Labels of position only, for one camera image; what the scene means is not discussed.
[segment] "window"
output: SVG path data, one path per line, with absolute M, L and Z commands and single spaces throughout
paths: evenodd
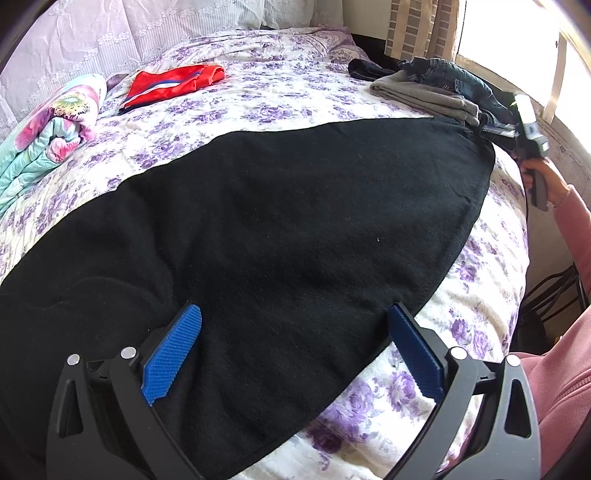
M 467 0 L 458 53 L 545 105 L 559 33 L 554 17 L 532 0 Z
M 569 43 L 556 116 L 577 137 L 585 149 L 591 152 L 589 112 L 591 112 L 591 76 L 583 60 Z

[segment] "pink sleeve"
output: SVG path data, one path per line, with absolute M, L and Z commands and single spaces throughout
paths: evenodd
M 573 186 L 554 209 L 554 218 L 589 294 L 591 213 Z M 591 406 L 591 307 L 546 355 L 517 355 L 534 396 L 545 475 L 572 442 Z
M 570 191 L 554 209 L 556 224 L 573 256 L 585 292 L 591 291 L 591 213 L 579 193 L 570 185 Z

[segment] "red garment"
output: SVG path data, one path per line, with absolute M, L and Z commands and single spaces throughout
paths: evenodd
M 220 65 L 191 65 L 159 74 L 140 72 L 120 111 L 186 95 L 224 78 L 226 72 Z

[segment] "black blanket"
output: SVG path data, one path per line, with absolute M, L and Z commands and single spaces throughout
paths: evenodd
M 203 329 L 155 407 L 208 479 L 315 418 L 416 314 L 479 215 L 495 155 L 468 129 L 376 119 L 234 132 L 53 227 L 0 287 L 0 415 L 43 456 L 63 362 L 139 346 L 190 300 Z

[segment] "person's hand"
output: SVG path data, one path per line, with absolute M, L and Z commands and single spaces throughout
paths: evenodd
M 549 158 L 528 158 L 521 162 L 519 169 L 526 191 L 529 191 L 534 185 L 534 178 L 526 173 L 527 170 L 537 170 L 542 174 L 546 181 L 548 200 L 555 207 L 562 203 L 569 192 L 569 185 Z

